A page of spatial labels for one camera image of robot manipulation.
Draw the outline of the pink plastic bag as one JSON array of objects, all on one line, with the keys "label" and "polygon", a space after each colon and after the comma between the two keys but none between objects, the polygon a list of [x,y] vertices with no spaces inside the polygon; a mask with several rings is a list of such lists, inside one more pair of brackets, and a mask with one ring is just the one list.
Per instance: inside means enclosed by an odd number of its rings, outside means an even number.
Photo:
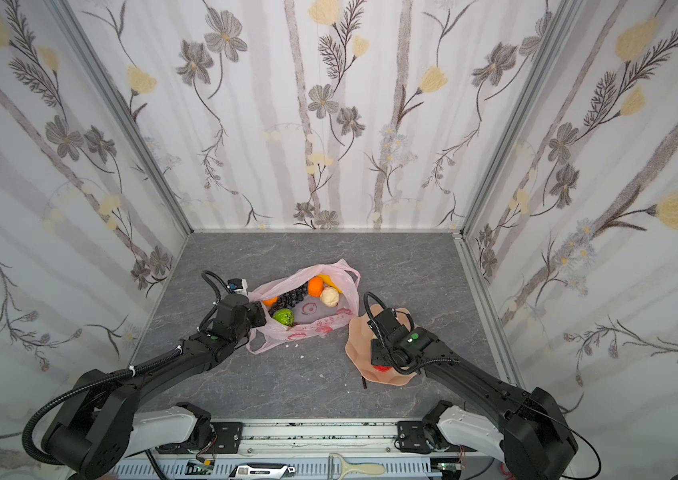
[{"label": "pink plastic bag", "polygon": [[266,324],[252,331],[251,342],[246,346],[250,353],[257,355],[292,341],[304,341],[316,336],[323,337],[332,331],[346,327],[353,318],[358,316],[358,287],[361,276],[344,259],[332,264],[308,266],[290,276],[264,283],[251,291],[248,298],[251,301],[263,303],[264,300],[293,290],[320,274],[329,275],[343,291],[339,304],[329,308],[319,298],[308,295],[291,309],[295,316],[295,323],[291,328],[276,322],[268,309],[265,309]]}]

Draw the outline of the beige fake bun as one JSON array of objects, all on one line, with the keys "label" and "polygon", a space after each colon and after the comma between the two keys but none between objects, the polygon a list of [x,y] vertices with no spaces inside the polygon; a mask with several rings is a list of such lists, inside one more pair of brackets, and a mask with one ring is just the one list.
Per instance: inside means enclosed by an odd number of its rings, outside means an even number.
[{"label": "beige fake bun", "polygon": [[319,297],[320,301],[327,307],[336,307],[341,300],[341,293],[334,287],[325,287]]}]

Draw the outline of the orange fake tangerine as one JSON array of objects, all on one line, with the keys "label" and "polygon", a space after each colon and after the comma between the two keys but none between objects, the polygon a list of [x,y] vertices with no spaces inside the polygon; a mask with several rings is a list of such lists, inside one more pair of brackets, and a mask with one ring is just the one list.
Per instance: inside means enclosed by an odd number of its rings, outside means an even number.
[{"label": "orange fake tangerine", "polygon": [[325,282],[320,276],[312,277],[307,282],[307,294],[311,297],[319,298],[325,288]]}]

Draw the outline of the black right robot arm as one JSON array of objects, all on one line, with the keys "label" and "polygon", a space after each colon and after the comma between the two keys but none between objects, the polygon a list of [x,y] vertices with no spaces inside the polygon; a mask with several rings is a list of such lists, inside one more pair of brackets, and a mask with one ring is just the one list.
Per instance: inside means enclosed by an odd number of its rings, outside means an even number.
[{"label": "black right robot arm", "polygon": [[502,381],[457,355],[429,330],[398,321],[398,310],[374,293],[363,295],[374,365],[401,375],[424,374],[472,405],[500,439],[501,461],[518,479],[565,479],[582,435],[573,430],[552,395],[537,387],[529,392]]}]

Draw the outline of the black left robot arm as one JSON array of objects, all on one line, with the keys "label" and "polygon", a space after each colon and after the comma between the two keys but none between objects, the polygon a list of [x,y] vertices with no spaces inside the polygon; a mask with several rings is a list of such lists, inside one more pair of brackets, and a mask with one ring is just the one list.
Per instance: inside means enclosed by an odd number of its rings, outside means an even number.
[{"label": "black left robot arm", "polygon": [[197,332],[168,352],[110,373],[90,370],[74,387],[41,406],[21,433],[24,452],[43,464],[66,466],[96,479],[127,455],[140,406],[157,394],[212,370],[232,355],[253,329],[266,323],[262,304],[248,297],[241,278],[224,281],[210,270],[201,278],[215,300]]}]

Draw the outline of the green fake fruit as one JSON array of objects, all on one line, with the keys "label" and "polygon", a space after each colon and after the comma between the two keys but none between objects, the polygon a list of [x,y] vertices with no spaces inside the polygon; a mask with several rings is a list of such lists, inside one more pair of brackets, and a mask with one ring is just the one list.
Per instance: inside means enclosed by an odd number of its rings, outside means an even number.
[{"label": "green fake fruit", "polygon": [[291,309],[281,308],[274,311],[271,317],[279,324],[291,328],[295,323],[295,316]]}]

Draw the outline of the yellow fake banana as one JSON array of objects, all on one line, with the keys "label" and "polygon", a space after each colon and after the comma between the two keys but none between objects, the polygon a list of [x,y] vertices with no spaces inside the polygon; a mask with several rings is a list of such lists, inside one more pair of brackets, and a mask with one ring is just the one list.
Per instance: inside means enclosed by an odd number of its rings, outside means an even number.
[{"label": "yellow fake banana", "polygon": [[323,281],[324,288],[333,288],[339,294],[343,293],[343,291],[339,288],[339,286],[332,280],[332,278],[329,275],[320,274],[319,278]]}]

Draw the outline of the peach plastic bowl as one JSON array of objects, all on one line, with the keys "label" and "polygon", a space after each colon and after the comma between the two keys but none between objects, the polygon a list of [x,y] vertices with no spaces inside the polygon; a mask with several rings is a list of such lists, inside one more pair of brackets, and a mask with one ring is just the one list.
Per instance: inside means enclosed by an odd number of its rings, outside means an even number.
[{"label": "peach plastic bowl", "polygon": [[402,387],[407,385],[414,377],[412,375],[402,375],[392,370],[382,373],[373,369],[371,359],[371,341],[376,338],[371,328],[368,326],[369,317],[364,314],[353,318],[349,323],[349,335],[345,345],[345,352],[348,358],[355,365],[361,376],[367,381]]}]

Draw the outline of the black grape bunch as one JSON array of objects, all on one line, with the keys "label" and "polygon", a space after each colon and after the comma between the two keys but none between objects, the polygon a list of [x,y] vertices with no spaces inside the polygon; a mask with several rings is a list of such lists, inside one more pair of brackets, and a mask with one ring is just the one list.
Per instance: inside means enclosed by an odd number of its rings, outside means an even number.
[{"label": "black grape bunch", "polygon": [[268,311],[270,314],[272,314],[274,311],[281,308],[293,309],[297,304],[302,302],[307,296],[308,296],[307,283],[304,283],[293,290],[287,291],[277,296],[278,297],[277,302],[273,306],[268,307]]}]

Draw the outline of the white utility knife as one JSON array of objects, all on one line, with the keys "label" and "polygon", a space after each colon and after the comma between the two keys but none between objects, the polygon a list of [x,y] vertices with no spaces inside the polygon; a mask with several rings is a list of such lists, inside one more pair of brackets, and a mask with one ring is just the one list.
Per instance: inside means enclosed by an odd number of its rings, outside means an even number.
[{"label": "white utility knife", "polygon": [[284,479],[294,477],[296,468],[278,463],[246,463],[235,466],[229,479]]}]

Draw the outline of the cream handled peeler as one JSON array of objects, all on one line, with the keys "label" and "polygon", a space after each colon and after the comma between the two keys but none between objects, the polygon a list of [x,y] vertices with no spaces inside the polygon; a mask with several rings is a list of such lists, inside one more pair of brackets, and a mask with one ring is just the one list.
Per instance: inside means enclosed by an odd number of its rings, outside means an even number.
[{"label": "cream handled peeler", "polygon": [[348,475],[381,476],[386,468],[378,463],[351,463],[339,453],[327,457],[327,479],[342,480]]}]

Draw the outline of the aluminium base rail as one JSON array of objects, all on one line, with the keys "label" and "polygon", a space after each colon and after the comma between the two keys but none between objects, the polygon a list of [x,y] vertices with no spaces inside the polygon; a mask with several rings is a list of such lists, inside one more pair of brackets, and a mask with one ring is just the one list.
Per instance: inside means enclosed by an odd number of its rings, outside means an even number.
[{"label": "aluminium base rail", "polygon": [[419,419],[221,420],[216,436],[199,454],[168,452],[120,460],[109,479],[229,479],[246,463],[296,468],[284,479],[327,479],[327,457],[339,453],[351,463],[378,463],[381,476],[344,479],[490,479],[499,463],[474,447],[430,444]]}]

